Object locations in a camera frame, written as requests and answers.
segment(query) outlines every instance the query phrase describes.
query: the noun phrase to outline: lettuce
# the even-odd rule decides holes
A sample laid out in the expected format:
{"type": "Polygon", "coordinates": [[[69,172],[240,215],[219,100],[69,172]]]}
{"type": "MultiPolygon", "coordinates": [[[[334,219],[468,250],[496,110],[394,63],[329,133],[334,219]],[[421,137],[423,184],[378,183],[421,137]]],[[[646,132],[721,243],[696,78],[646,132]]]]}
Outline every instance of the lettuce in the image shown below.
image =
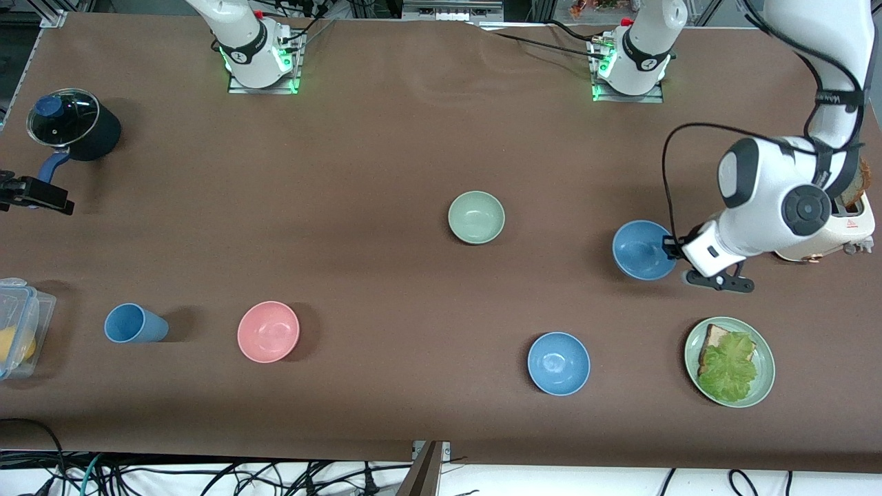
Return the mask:
{"type": "Polygon", "coordinates": [[[718,400],[737,402],[751,391],[751,381],[757,377],[757,367],[748,357],[755,348],[747,333],[729,333],[720,339],[719,346],[705,349],[705,373],[699,375],[699,385],[718,400]]]}

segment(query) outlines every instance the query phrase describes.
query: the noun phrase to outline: pink bowl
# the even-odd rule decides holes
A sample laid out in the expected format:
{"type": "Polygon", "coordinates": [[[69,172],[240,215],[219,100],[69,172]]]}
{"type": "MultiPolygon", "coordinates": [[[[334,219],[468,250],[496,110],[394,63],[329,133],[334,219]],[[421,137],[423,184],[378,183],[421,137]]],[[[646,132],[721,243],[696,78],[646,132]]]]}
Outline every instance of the pink bowl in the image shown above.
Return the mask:
{"type": "Polygon", "coordinates": [[[265,301],[251,307],[239,322],[239,349],[259,364],[284,358],[300,338],[300,322],[286,304],[265,301]]]}

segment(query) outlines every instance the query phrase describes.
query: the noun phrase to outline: toast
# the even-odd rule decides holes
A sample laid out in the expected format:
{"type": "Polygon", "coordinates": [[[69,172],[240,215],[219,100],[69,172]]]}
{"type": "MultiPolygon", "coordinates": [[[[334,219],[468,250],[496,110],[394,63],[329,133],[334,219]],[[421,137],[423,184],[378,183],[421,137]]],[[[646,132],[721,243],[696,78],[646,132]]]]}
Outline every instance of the toast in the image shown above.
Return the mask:
{"type": "MultiPolygon", "coordinates": [[[[729,331],[726,329],[717,326],[715,324],[709,324],[707,326],[707,337],[705,338],[705,344],[701,347],[701,355],[699,356],[699,375],[707,372],[707,365],[705,365],[705,350],[707,350],[708,346],[720,346],[720,340],[729,334],[729,331]]],[[[757,343],[753,343],[753,350],[751,354],[747,356],[747,359],[750,360],[753,358],[753,352],[757,349],[757,343]]]]}

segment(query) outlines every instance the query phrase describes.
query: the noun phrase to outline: tabletop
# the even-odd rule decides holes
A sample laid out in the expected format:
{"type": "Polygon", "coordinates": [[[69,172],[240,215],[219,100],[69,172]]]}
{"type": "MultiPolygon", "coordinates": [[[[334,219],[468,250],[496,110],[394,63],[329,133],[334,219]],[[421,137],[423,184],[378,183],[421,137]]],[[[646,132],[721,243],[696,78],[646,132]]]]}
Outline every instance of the tabletop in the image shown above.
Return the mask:
{"type": "MultiPolygon", "coordinates": [[[[579,48],[550,27],[510,32],[579,48]]],[[[227,94],[211,41],[187,17],[72,14],[43,34],[4,167],[36,174],[49,150],[26,109],[61,87],[97,95],[123,137],[57,171],[73,216],[0,215],[4,276],[58,298],[34,376],[0,384],[0,416],[91,451],[401,460],[434,439],[469,462],[882,471],[882,257],[756,257],[745,296],[629,280],[610,253],[623,223],[667,224],[660,159],[678,124],[801,132],[814,85],[786,47],[685,30],[655,105],[592,101],[584,58],[464,23],[336,22],[289,96],[227,94]],[[446,227],[469,190],[505,206],[490,244],[446,227]],[[265,300],[301,321],[274,364],[235,339],[265,300]],[[126,301],[164,316],[167,340],[108,341],[104,317],[126,301]],[[685,336],[714,315],[752,324],[774,353],[755,407],[718,406],[686,376],[685,336]],[[557,330],[592,361],[563,398],[525,365],[557,330]]],[[[674,140],[681,230],[722,208],[716,163],[736,139],[674,140]]],[[[0,440],[50,446],[24,428],[0,440]]]]}

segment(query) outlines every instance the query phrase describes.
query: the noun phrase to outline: clear plastic container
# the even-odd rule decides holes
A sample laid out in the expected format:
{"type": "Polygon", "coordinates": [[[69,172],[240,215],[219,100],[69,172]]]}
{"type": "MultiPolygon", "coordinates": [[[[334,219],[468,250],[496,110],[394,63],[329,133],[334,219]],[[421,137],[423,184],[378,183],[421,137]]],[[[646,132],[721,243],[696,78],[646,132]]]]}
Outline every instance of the clear plastic container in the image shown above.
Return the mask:
{"type": "Polygon", "coordinates": [[[26,281],[0,280],[0,380],[34,373],[55,303],[26,281]]]}

